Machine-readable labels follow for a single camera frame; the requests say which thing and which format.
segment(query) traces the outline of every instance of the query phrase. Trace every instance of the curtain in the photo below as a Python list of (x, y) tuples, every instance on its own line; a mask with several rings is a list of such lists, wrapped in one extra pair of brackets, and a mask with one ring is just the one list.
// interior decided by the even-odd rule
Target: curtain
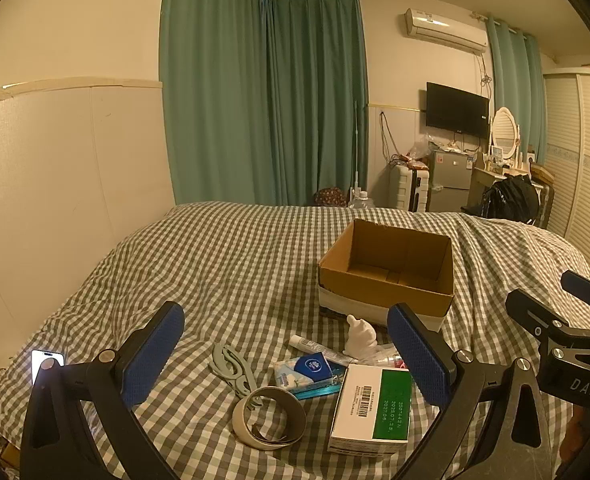
[(366, 50), (359, 0), (263, 0), (270, 139), (280, 203), (366, 186)]
[(160, 78), (177, 203), (305, 205), (366, 186), (359, 0), (162, 0)]
[(486, 21), (494, 72), (495, 109), (508, 108), (520, 126), (524, 160), (530, 144), (539, 164), (546, 160), (546, 102), (541, 57), (536, 38)]
[(260, 0), (162, 0), (160, 78), (177, 203), (274, 204)]

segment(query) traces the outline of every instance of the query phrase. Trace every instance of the blue tissue pack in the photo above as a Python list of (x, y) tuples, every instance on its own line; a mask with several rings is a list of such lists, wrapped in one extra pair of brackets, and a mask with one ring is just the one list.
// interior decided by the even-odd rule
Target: blue tissue pack
[(277, 386), (293, 394), (334, 382), (331, 367), (321, 352), (280, 361), (273, 369)]

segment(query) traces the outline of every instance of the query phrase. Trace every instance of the white suitcase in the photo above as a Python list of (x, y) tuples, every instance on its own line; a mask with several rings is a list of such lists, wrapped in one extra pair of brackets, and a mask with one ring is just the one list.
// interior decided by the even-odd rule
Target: white suitcase
[(411, 212), (425, 212), (428, 202), (428, 178), (426, 170), (410, 170), (397, 164), (390, 170), (388, 206)]

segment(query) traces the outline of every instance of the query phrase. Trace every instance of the green label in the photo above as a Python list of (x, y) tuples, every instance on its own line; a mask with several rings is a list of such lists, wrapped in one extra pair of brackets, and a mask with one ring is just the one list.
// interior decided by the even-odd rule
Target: green label
[(373, 438), (408, 440), (411, 386), (410, 373), (382, 370)]

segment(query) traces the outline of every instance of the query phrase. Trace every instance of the television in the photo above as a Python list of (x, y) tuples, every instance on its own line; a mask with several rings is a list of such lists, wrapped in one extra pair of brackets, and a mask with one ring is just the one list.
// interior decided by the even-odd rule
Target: television
[(426, 126), (488, 137), (489, 100), (450, 86), (426, 83)]

